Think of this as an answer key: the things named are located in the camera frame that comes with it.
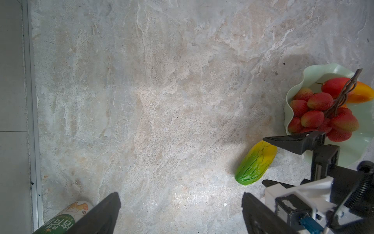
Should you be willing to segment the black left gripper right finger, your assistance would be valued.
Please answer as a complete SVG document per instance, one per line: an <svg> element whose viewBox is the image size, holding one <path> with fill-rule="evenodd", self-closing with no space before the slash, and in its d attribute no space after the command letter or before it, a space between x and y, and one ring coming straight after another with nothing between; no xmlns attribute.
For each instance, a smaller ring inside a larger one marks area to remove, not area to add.
<svg viewBox="0 0 374 234"><path fill-rule="evenodd" d="M249 234L297 234L251 193L242 197L242 213Z"/></svg>

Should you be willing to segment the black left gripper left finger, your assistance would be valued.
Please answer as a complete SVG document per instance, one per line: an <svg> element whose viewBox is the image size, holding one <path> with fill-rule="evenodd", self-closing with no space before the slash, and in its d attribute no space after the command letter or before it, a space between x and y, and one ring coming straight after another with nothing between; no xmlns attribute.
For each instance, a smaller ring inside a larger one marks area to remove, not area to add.
<svg viewBox="0 0 374 234"><path fill-rule="evenodd" d="M113 234L121 202L118 192L109 194L66 234Z"/></svg>

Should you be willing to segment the green yellow fake papaya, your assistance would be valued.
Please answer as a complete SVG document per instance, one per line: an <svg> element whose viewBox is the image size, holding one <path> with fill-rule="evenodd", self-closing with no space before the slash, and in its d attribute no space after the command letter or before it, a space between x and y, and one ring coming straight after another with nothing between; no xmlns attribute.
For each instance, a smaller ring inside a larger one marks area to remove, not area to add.
<svg viewBox="0 0 374 234"><path fill-rule="evenodd" d="M235 180L241 185L250 185L258 181L277 155L278 148L268 142L255 144L241 161L235 172Z"/></svg>

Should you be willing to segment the red lychee bunch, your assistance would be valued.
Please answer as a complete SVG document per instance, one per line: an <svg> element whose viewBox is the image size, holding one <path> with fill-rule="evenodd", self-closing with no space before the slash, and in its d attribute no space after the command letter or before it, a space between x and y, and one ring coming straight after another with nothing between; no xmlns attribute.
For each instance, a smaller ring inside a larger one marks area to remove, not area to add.
<svg viewBox="0 0 374 234"><path fill-rule="evenodd" d="M338 98L328 93L313 92L303 87L289 103L294 117L288 125L291 134L311 131L324 132L333 142L349 140L359 129L359 122L346 106L348 93L353 91L362 69L356 70L353 77L344 85Z"/></svg>

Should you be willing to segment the red yellow fake mango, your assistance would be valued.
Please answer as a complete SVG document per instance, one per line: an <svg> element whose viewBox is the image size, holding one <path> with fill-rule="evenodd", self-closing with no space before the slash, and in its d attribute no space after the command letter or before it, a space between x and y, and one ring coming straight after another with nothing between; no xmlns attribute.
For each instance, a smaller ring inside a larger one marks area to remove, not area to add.
<svg viewBox="0 0 374 234"><path fill-rule="evenodd" d="M349 80L349 78L344 77L330 79L322 84L321 91L330 94L333 99L336 99ZM355 89L348 93L347 103L364 103L373 99L374 90L362 82L356 82Z"/></svg>

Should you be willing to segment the pale green fruit bowl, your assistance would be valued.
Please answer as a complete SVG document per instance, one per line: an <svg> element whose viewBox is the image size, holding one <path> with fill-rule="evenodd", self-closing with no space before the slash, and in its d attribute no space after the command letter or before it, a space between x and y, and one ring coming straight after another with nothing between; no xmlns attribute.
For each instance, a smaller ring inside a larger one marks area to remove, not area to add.
<svg viewBox="0 0 374 234"><path fill-rule="evenodd" d="M288 125L294 117L289 102L303 87L310 88L313 92L319 92L320 86L317 83L323 83L327 80L338 77L353 77L354 72L343 66L332 63L326 65L312 65L304 69L301 83L292 87L287 95L284 107L284 128L287 134ZM348 104L348 108L353 112L359 122L359 129L353 132L352 137L344 142L332 142L325 140L326 144L334 144L340 147L340 156L338 166L349 167L350 165L361 160L366 152L367 147L374 138L374 102L368 101L360 104Z"/></svg>

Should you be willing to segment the green drink can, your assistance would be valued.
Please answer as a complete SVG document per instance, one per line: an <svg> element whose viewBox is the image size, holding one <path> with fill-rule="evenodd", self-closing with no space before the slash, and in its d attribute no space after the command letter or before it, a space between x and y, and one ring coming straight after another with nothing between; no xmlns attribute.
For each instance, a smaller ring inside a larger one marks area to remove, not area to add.
<svg viewBox="0 0 374 234"><path fill-rule="evenodd" d="M93 207L87 201L78 200L44 223L33 234L65 234L69 228L82 219Z"/></svg>

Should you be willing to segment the aluminium corner post left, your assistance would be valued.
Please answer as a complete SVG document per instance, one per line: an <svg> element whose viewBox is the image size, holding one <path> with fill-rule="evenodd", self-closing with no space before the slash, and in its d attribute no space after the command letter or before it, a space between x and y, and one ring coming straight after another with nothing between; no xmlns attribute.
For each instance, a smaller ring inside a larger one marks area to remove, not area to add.
<svg viewBox="0 0 374 234"><path fill-rule="evenodd" d="M25 97L28 120L28 142L30 159L30 189L32 203L32 231L44 223L41 181L40 141L38 129L37 91L34 72L33 43L31 31L30 1L21 1L23 22Z"/></svg>

